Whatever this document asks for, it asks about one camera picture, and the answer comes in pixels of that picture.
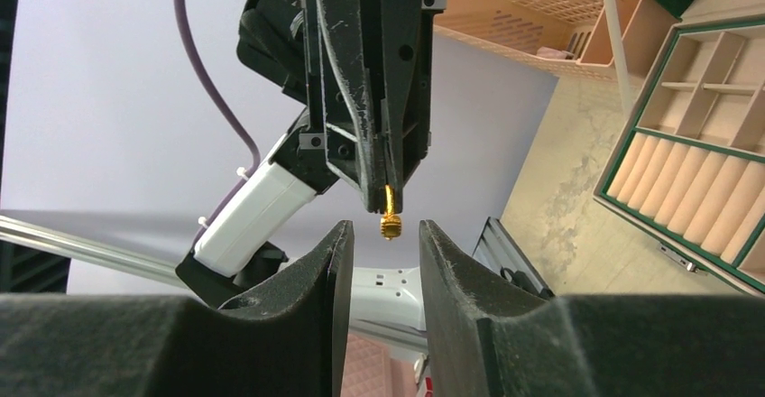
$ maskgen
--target screw hole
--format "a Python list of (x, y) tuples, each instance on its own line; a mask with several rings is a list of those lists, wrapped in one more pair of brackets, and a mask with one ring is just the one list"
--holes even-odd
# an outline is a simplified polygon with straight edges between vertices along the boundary
[(414, 50), (409, 45), (402, 45), (399, 48), (399, 57), (404, 61), (409, 61), (414, 57)]

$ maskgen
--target cable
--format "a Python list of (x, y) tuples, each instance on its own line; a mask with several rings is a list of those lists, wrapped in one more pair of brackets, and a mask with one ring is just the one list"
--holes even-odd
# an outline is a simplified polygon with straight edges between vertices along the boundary
[[(213, 103), (215, 103), (218, 111), (220, 111), (220, 114), (223, 115), (228, 124), (231, 125), (232, 129), (234, 129), (236, 134), (239, 135), (239, 138), (242, 139), (244, 144), (250, 150), (250, 153), (253, 155), (253, 166), (245, 172), (246, 177), (249, 178), (253, 175), (261, 162), (261, 153), (258, 149), (258, 145), (255, 144), (253, 137), (247, 133), (242, 124), (239, 122), (239, 119), (236, 118), (234, 113), (231, 111), (231, 108), (229, 108), (226, 101), (220, 95), (220, 92), (217, 91), (212, 78), (210, 78), (209, 74), (207, 74), (205, 65), (202, 63), (202, 59), (199, 57), (197, 46), (194, 44), (194, 38), (191, 36), (189, 16), (186, 12), (186, 0), (172, 0), (172, 2), (173, 8), (175, 10), (175, 21), (178, 25), (178, 31), (180, 33), (180, 39), (183, 41), (183, 48), (186, 50), (186, 55), (189, 57), (191, 67), (194, 69), (194, 72), (197, 73), (199, 82), (202, 84), (202, 87), (205, 88), (207, 94), (213, 100)], [(223, 198), (223, 201), (217, 205), (215, 210), (213, 210), (213, 213), (210, 214), (210, 217), (207, 218), (207, 223), (201, 226), (199, 231), (197, 231), (197, 234), (194, 236), (194, 244), (196, 244), (199, 238), (202, 237), (202, 235), (205, 233), (206, 226), (215, 220), (218, 214), (220, 214), (220, 211), (226, 206), (226, 204), (228, 204), (229, 201), (231, 201), (231, 198), (234, 196), (234, 194), (236, 194), (237, 191), (239, 191), (240, 188), (243, 187), (245, 182), (245, 179), (239, 180), (234, 188), (229, 191), (228, 194), (226, 194), (226, 196)]]

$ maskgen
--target robotic arm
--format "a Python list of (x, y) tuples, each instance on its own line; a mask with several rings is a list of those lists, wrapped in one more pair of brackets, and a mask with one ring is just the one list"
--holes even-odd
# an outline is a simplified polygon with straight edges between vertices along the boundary
[(236, 52), (306, 108), (176, 273), (205, 302), (261, 281), (267, 241), (338, 179), (401, 232), (403, 187), (428, 154), (433, 18), (446, 0), (247, 0)]

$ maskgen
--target pink object in basket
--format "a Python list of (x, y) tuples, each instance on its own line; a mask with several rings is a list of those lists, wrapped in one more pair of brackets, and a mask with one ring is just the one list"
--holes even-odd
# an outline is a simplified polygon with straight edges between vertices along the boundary
[(391, 359), (388, 347), (348, 335), (341, 397), (415, 397), (414, 365)]

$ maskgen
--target white pole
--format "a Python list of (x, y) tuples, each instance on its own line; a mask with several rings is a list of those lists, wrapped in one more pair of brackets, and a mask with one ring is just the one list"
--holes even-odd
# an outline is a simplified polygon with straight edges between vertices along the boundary
[(603, 0), (605, 18), (608, 24), (608, 35), (611, 38), (611, 51), (613, 62), (616, 65), (616, 79), (619, 84), (619, 94), (622, 97), (622, 110), (624, 115), (630, 115), (632, 111), (632, 97), (630, 88), (630, 73), (627, 72), (627, 59), (624, 56), (622, 44), (622, 29), (619, 25), (619, 13), (616, 10), (616, 0)]

